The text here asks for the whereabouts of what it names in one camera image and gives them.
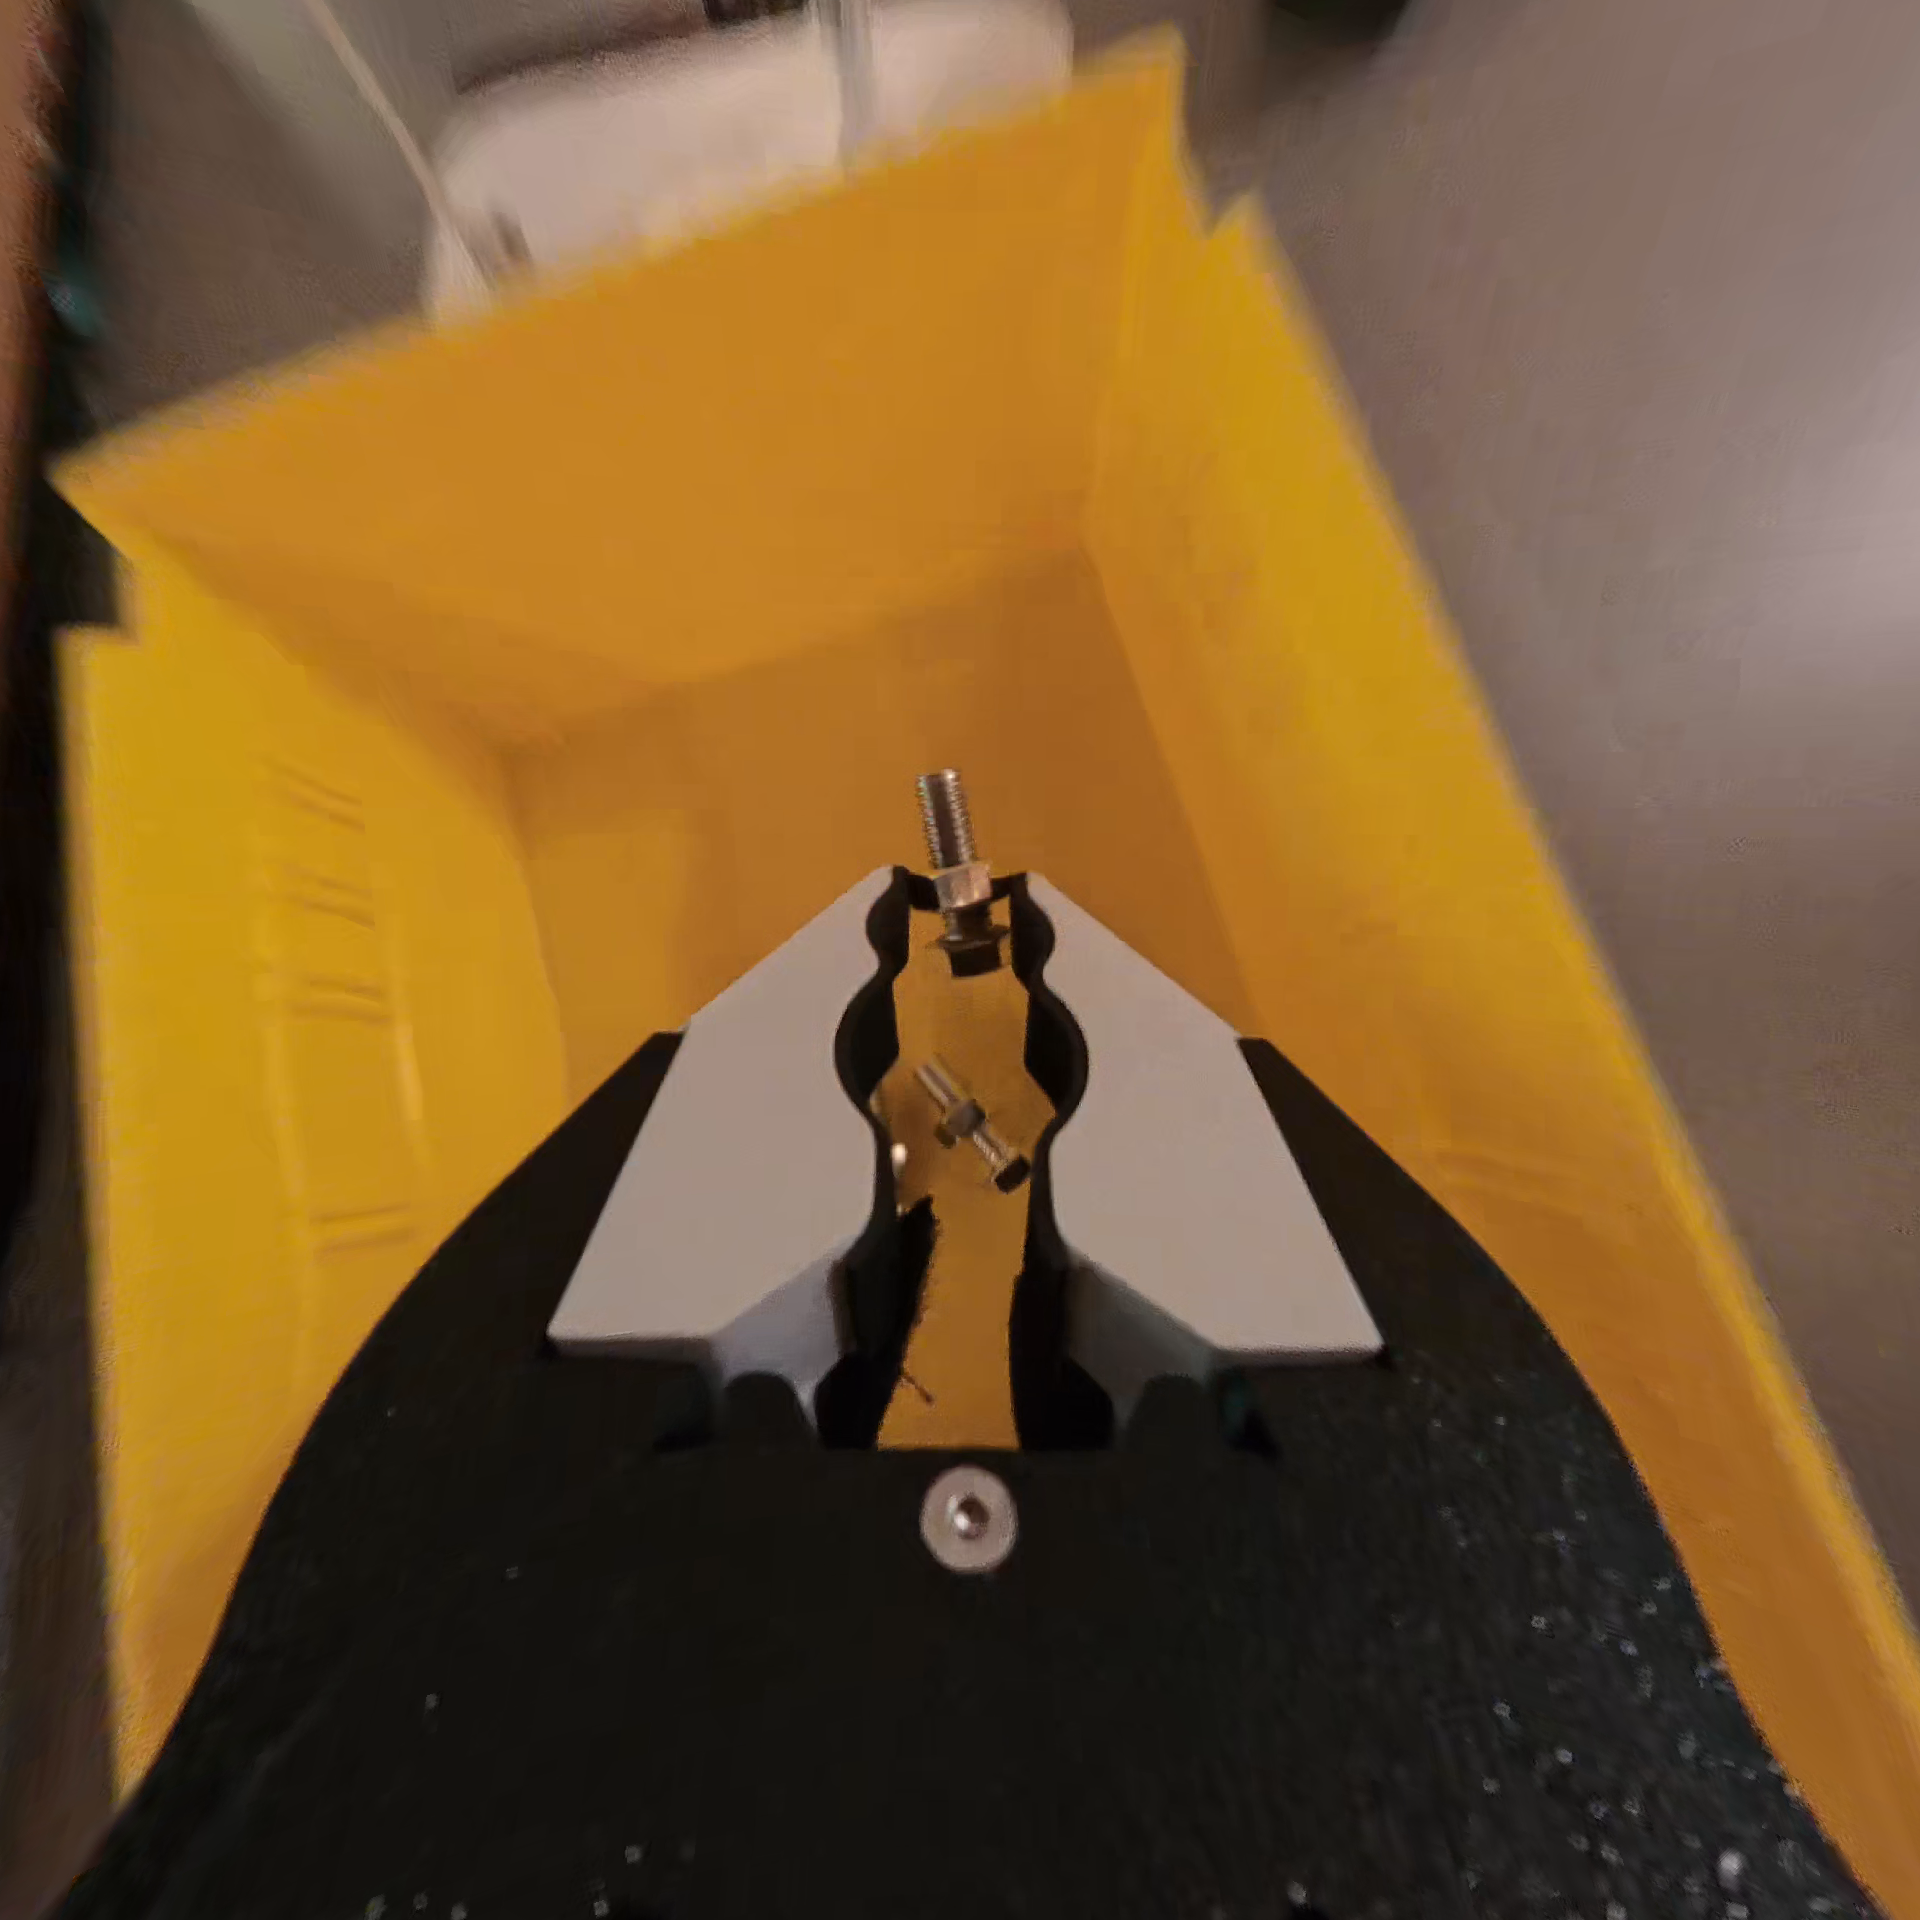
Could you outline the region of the steel hex bolt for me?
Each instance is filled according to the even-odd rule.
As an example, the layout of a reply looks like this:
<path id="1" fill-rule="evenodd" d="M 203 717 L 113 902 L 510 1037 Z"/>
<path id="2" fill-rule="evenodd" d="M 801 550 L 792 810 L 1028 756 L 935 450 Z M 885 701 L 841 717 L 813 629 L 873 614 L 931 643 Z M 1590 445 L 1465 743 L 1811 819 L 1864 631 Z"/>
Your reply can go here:
<path id="1" fill-rule="evenodd" d="M 928 878 L 957 861 L 985 861 L 975 851 L 968 796 L 959 773 L 952 767 L 924 773 L 917 780 L 917 794 L 928 853 Z M 940 910 L 937 915 L 944 924 L 940 948 L 947 958 L 950 975 L 974 979 L 999 971 L 1000 925 L 995 918 L 995 892 L 992 906 L 985 910 L 952 918 L 944 916 Z"/>
<path id="2" fill-rule="evenodd" d="M 974 1098 L 968 1087 L 963 1085 L 963 1082 L 942 1059 L 920 1061 L 913 1068 L 913 1082 L 932 1108 L 932 1135 L 942 1147 L 972 1147 L 979 1164 L 985 1168 L 992 1189 L 996 1189 L 999 1192 L 1016 1192 L 1021 1186 L 1027 1186 L 1027 1182 L 1031 1179 L 1028 1156 L 1000 1133 L 989 1110 Z M 982 1108 L 987 1119 L 979 1127 L 979 1131 L 972 1139 L 965 1139 L 955 1144 L 944 1144 L 935 1133 L 935 1124 L 944 1107 L 952 1104 L 957 1098 L 972 1098 Z"/>

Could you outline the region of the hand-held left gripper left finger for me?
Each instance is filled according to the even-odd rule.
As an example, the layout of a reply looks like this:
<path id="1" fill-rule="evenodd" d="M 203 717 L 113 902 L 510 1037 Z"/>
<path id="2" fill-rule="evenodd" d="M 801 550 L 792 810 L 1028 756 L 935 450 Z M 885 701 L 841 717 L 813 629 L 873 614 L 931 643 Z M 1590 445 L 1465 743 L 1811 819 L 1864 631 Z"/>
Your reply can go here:
<path id="1" fill-rule="evenodd" d="M 876 1104 L 912 915 L 880 869 L 685 1022 L 547 1325 L 558 1352 L 710 1389 L 772 1376 L 824 1444 L 876 1447 L 928 1259 Z"/>

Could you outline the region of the yellow plastic bin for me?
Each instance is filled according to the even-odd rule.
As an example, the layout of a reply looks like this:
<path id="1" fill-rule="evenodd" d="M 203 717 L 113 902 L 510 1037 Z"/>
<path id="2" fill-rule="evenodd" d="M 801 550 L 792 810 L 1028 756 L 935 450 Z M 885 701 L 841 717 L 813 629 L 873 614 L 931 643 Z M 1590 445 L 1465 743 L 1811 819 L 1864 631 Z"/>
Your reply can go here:
<path id="1" fill-rule="evenodd" d="M 124 1810 L 68 1916 L 1915 1916 L 1915 1634 L 1168 43 L 86 448 Z M 965 780 L 1000 967 L 940 948 Z M 876 1447 L 547 1325 L 902 869 Z M 1021 1448 L 1008 894 L 1224 1016 L 1383 1335 Z"/>

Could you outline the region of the white stand with clear posts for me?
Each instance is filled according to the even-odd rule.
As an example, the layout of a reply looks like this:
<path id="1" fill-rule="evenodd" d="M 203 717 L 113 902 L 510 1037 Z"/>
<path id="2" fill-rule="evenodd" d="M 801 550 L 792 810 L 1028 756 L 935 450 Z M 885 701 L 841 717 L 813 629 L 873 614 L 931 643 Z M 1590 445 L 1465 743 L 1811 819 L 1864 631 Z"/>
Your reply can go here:
<path id="1" fill-rule="evenodd" d="M 1052 2 L 805 4 L 539 63 L 444 126 L 422 312 L 459 319 L 520 276 L 677 244 L 1069 78 Z"/>

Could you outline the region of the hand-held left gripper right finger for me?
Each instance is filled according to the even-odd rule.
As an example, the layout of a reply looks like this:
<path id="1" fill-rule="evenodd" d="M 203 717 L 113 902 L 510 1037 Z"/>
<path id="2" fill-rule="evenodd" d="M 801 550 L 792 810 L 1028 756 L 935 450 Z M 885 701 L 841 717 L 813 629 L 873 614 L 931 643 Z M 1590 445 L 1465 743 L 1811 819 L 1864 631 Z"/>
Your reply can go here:
<path id="1" fill-rule="evenodd" d="M 1021 1448 L 1105 1448 L 1160 1380 L 1257 1429 L 1243 1380 L 1383 1335 L 1241 1032 L 1068 894 L 1015 880 L 1033 1151 L 1008 1327 Z"/>

